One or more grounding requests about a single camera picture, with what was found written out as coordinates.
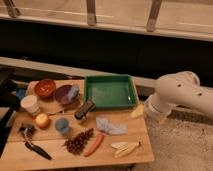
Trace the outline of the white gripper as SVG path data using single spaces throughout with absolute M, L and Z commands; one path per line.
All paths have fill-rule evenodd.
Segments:
M 141 117 L 144 111 L 152 117 L 167 116 L 169 114 L 169 105 L 157 94 L 153 94 L 145 101 L 145 106 L 140 104 L 132 111 L 131 117 Z

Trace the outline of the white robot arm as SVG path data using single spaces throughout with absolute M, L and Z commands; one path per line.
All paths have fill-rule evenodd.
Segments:
M 154 93 L 133 110 L 131 117 L 163 119 L 178 105 L 213 118 L 213 89 L 201 86 L 199 77 L 191 71 L 163 75 L 155 81 Z

